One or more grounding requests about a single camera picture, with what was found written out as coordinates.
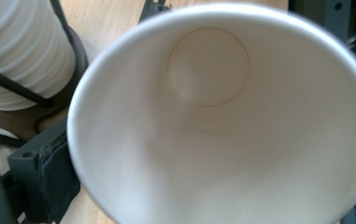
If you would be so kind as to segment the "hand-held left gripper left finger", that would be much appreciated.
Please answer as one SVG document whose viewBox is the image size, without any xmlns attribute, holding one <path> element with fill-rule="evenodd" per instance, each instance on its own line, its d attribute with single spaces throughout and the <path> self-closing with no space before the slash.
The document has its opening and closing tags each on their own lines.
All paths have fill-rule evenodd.
<svg viewBox="0 0 356 224">
<path fill-rule="evenodd" d="M 32 223 L 60 223 L 80 191 L 70 160 L 67 119 L 58 121 L 8 156 L 15 181 L 23 183 Z"/>
</svg>

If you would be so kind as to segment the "stack of white paper cups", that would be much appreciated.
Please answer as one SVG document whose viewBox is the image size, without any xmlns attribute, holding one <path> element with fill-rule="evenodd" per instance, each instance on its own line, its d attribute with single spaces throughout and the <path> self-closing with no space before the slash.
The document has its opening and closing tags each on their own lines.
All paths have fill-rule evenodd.
<svg viewBox="0 0 356 224">
<path fill-rule="evenodd" d="M 68 84 L 75 66 L 50 0 L 0 0 L 0 74 L 50 98 Z"/>
</svg>

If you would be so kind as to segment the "single white paper cup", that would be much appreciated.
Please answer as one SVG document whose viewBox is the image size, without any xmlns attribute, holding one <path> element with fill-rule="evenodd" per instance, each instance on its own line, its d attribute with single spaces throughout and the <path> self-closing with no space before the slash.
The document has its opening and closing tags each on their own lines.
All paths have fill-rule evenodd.
<svg viewBox="0 0 356 224">
<path fill-rule="evenodd" d="M 336 224 L 356 204 L 356 59 L 276 9 L 177 9 L 93 61 L 67 137 L 118 224 Z"/>
</svg>

